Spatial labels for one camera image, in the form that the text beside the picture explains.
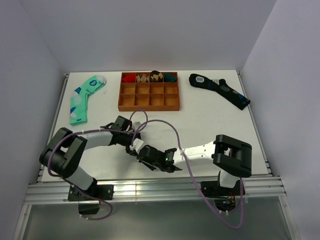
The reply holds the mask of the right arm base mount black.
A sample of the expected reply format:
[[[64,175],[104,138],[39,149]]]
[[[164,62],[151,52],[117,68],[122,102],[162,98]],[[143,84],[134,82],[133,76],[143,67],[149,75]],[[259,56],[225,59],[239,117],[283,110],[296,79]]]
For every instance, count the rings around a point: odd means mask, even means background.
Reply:
[[[214,199],[215,207],[221,212],[230,212],[236,209],[236,197],[245,195],[245,189],[240,180],[237,180],[233,188],[220,186],[216,181],[202,181],[201,192],[206,198]]]

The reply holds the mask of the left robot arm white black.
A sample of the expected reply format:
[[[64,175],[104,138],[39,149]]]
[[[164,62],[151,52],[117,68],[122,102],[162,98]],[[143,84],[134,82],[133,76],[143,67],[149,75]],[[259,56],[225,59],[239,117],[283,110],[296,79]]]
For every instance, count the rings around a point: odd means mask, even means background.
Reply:
[[[103,195],[97,180],[83,170],[79,164],[83,152],[96,147],[121,145],[129,148],[133,134],[132,121],[118,116],[115,122],[102,126],[98,131],[75,134],[62,127],[53,136],[39,157],[39,162],[59,177],[79,188],[79,194],[86,200]]]

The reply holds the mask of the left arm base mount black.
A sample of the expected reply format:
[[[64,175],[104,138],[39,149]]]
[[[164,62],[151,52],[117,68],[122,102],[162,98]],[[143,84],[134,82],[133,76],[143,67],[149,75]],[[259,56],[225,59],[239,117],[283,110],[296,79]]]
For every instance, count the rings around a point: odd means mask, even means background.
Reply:
[[[113,207],[108,201],[113,199],[113,194],[113,184],[98,184],[90,187],[88,190],[70,186],[67,200],[69,202],[78,202],[78,213],[80,217],[97,221],[108,218],[112,214]],[[104,216],[96,217],[95,215],[102,208],[102,205],[108,206],[109,212]]]

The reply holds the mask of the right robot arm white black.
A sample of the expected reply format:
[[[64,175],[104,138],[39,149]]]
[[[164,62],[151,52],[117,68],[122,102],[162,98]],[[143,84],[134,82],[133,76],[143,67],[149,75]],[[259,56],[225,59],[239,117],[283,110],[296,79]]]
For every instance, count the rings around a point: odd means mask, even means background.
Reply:
[[[137,159],[152,171],[174,173],[189,166],[215,165],[220,171],[216,181],[202,181],[201,192],[207,198],[240,195],[240,179],[252,176],[252,146],[246,142],[220,134],[207,144],[167,149],[164,152],[135,139],[130,149]]]

